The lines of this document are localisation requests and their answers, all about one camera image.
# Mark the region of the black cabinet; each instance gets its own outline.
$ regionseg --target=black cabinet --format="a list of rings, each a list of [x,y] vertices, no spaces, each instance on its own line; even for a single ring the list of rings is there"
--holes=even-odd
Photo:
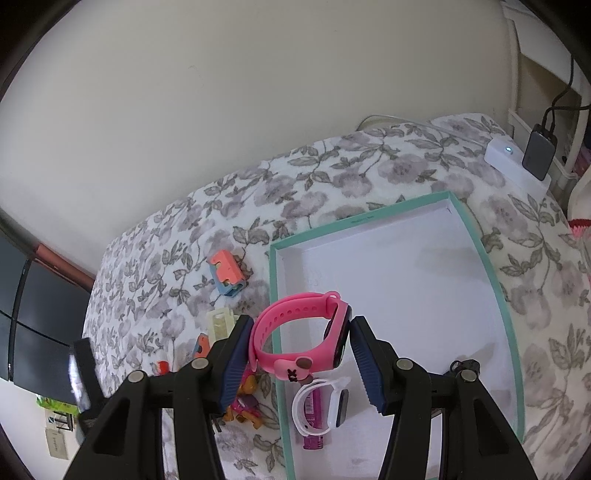
[[[0,378],[8,380],[8,342],[11,319],[0,313]]]
[[[27,256],[0,233],[0,311],[9,317],[26,261]]]
[[[17,325],[14,384],[43,397],[76,404],[68,377],[70,348]]]
[[[58,342],[72,345],[82,337],[89,299],[86,290],[33,262],[17,320]]]

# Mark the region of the toy figure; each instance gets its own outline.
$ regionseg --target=toy figure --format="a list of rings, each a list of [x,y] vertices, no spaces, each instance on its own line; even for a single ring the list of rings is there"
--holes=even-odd
[[[247,368],[242,376],[240,387],[238,388],[238,395],[232,405],[226,410],[223,416],[224,421],[234,420],[234,412],[236,412],[236,419],[240,423],[245,420],[250,420],[252,426],[258,429],[262,425],[260,418],[261,413],[258,411],[258,400],[252,395],[257,388],[256,378],[254,372]]]

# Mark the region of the bed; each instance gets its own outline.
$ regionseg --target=bed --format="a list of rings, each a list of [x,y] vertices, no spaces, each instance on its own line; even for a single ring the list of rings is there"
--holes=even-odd
[[[392,121],[296,148],[196,190],[113,240],[84,326],[105,394],[133,370],[155,374],[159,360],[173,370],[184,365],[209,310],[258,315],[269,303],[271,242],[450,190],[473,218],[509,305],[524,379],[524,448],[540,479],[565,478],[591,440],[591,304],[581,256],[551,196],[523,198],[483,161],[491,138],[511,140],[499,125],[475,113],[431,123]],[[234,299],[218,295],[206,264],[223,248],[248,277]],[[285,478],[268,374],[259,372],[256,395],[264,426],[233,421],[216,435],[230,480]],[[174,479],[169,412],[163,441],[166,475]]]

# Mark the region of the white wall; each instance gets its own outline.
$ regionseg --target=white wall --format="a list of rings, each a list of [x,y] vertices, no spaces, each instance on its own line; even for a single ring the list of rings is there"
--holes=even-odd
[[[36,395],[0,378],[0,423],[22,462],[35,480],[61,480],[78,450],[72,432],[64,432],[69,460],[49,455],[45,412]]]
[[[506,124],[498,0],[82,0],[0,105],[0,209],[95,272],[168,202],[370,113]]]

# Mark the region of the pink smartwatch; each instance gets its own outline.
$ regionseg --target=pink smartwatch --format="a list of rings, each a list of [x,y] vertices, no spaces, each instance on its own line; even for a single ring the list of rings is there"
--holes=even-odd
[[[248,359],[251,369],[256,363],[279,380],[297,382],[310,374],[332,370],[340,365],[349,334],[351,307],[335,291],[327,293],[298,293],[269,305],[256,319],[252,328]],[[302,353],[267,353],[262,346],[271,332],[292,320],[311,317],[330,319],[324,340],[312,350]]]

